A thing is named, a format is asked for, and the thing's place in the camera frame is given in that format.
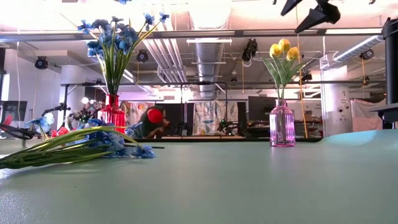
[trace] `desk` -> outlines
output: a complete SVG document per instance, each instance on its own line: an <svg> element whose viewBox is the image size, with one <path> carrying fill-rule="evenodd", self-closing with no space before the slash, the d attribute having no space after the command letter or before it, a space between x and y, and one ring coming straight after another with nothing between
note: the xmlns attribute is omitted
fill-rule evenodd
<svg viewBox="0 0 398 224"><path fill-rule="evenodd" d="M291 148L151 143L166 147L155 159L0 170L0 222L398 223L397 135L351 133ZM1 141L0 154L18 147Z"/></svg>

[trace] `white column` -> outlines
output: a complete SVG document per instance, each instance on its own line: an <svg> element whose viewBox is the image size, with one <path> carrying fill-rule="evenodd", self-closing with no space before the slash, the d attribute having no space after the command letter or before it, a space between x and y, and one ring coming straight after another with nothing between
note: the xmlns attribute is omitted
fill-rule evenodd
<svg viewBox="0 0 398 224"><path fill-rule="evenodd" d="M83 83L86 81L86 70L82 67L76 65L67 65L63 66L61 70L61 83ZM68 88L68 91L72 90L74 86L71 85ZM70 111L67 111L67 116L76 111L81 110L83 108L83 103L81 99L85 96L85 88L82 86L77 86L67 98L67 106L71 108ZM60 99L59 102L63 103L65 97L65 87L60 88ZM63 111L58 113L58 123L57 128L62 125L63 122Z"/></svg>
<svg viewBox="0 0 398 224"><path fill-rule="evenodd" d="M347 66L323 70L323 81L345 80ZM349 89L344 84L322 84L322 120L324 137L353 132Z"/></svg>

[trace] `glass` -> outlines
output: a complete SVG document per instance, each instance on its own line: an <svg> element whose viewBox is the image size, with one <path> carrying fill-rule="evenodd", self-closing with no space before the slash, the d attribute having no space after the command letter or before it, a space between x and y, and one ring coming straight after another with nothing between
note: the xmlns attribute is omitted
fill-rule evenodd
<svg viewBox="0 0 398 224"><path fill-rule="evenodd" d="M113 123L115 126L124 127L124 111L119 109L119 96L106 95L105 108L98 112L98 118L103 119L105 123ZM124 133L123 128L116 128L120 133Z"/></svg>
<svg viewBox="0 0 398 224"><path fill-rule="evenodd" d="M295 146L294 115L286 100L276 100L276 107L269 115L270 145L274 147Z"/></svg>

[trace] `computer monitor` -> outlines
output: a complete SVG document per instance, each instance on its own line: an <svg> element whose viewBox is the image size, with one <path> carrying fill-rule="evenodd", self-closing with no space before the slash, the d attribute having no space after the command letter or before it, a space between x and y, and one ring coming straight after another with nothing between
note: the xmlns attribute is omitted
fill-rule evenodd
<svg viewBox="0 0 398 224"><path fill-rule="evenodd" d="M0 101L1 107L1 122L6 119L7 115L12 116L13 121L23 121L26 113L27 101L19 102L19 114L18 117L18 101Z"/></svg>
<svg viewBox="0 0 398 224"><path fill-rule="evenodd" d="M249 96L249 120L269 121L269 113L276 106L275 97Z"/></svg>

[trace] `vase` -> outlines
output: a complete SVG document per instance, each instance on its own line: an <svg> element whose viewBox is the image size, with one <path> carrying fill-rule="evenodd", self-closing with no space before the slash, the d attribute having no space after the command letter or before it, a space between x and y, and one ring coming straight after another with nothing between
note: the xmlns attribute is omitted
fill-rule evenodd
<svg viewBox="0 0 398 224"><path fill-rule="evenodd" d="M105 108L98 112L98 119L102 119L105 123L112 123L115 126L124 127L126 125L124 115L124 111L119 109L119 96L106 95ZM123 128L116 128L116 130L124 133Z"/></svg>
<svg viewBox="0 0 398 224"><path fill-rule="evenodd" d="M270 145L274 147L295 146L294 115L286 100L276 100L276 107L269 115Z"/></svg>

